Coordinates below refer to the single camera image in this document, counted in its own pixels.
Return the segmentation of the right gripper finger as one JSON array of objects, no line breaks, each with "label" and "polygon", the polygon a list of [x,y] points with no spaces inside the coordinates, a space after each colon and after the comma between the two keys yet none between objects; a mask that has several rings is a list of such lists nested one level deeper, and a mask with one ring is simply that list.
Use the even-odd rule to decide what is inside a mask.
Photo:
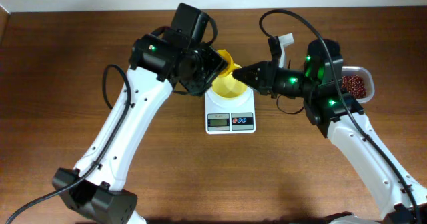
[{"label": "right gripper finger", "polygon": [[267,61],[260,61],[258,63],[252,64],[252,65],[248,65],[246,67],[242,67],[239,69],[235,69],[234,71],[257,71],[258,72],[258,77],[261,77],[264,69],[266,68],[267,65]]},{"label": "right gripper finger", "polygon": [[247,85],[254,91],[258,91],[258,72],[257,71],[233,71],[232,76],[234,79]]}]

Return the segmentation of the yellow measuring scoop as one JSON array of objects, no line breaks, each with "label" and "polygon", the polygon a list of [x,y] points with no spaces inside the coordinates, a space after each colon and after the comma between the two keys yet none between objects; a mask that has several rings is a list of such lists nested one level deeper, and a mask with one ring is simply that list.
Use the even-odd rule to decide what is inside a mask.
[{"label": "yellow measuring scoop", "polygon": [[222,59],[226,62],[226,66],[220,72],[218,77],[226,77],[230,72],[233,71],[233,68],[234,68],[234,62],[233,62],[232,56],[225,49],[217,50],[217,52],[222,57]]}]

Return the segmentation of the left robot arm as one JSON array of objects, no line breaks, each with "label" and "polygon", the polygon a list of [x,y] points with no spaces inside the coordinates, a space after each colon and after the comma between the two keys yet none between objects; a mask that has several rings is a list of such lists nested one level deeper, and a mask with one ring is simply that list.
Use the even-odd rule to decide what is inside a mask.
[{"label": "left robot arm", "polygon": [[137,195],[124,186],[132,159],[164,102],[181,94],[201,97],[226,68],[226,61],[203,40],[214,20],[179,4],[170,25],[135,41],[123,87],[101,131],[72,169],[57,170],[52,184],[72,211],[98,223],[143,223]]}]

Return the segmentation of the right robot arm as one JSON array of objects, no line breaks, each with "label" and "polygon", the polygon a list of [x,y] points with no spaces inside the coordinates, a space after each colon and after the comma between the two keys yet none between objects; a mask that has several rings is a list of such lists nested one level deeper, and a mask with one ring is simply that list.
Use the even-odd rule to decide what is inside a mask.
[{"label": "right robot arm", "polygon": [[426,188],[412,178],[372,127],[364,108],[342,89],[340,47],[331,40],[308,45],[301,71],[281,68],[278,42],[272,60],[233,71],[261,95],[302,98],[306,117],[350,162],[369,190],[383,223],[425,223]]}]

